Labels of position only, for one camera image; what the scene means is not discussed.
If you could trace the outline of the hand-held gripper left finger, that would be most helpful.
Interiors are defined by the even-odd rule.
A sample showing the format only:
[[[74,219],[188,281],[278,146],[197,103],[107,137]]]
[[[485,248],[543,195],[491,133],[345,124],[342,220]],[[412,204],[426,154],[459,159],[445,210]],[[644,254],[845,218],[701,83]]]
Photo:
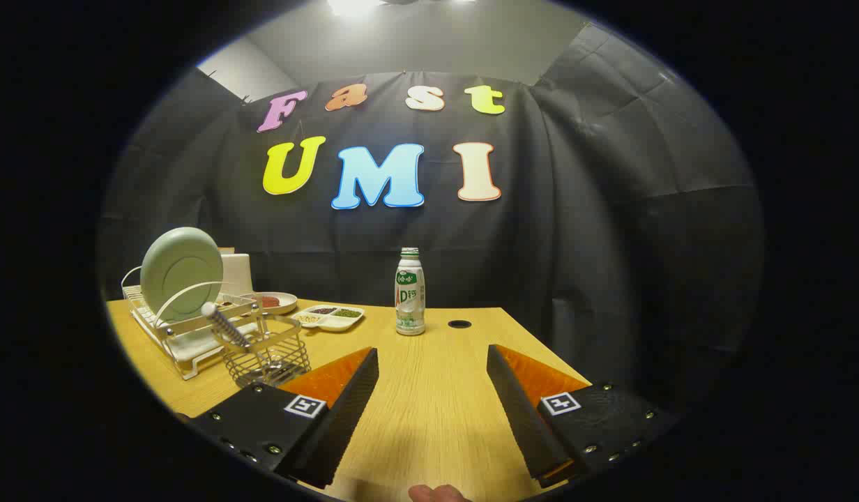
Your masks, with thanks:
[[[248,384],[190,425],[258,469],[323,489],[378,379],[378,350],[363,347],[279,386]]]

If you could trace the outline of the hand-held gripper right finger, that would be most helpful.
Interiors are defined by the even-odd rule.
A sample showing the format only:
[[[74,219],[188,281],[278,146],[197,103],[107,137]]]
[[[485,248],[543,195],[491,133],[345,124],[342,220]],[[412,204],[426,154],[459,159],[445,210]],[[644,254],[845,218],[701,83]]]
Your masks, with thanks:
[[[503,345],[488,347],[486,369],[529,475],[542,488],[598,476],[678,420],[621,386],[580,381]]]

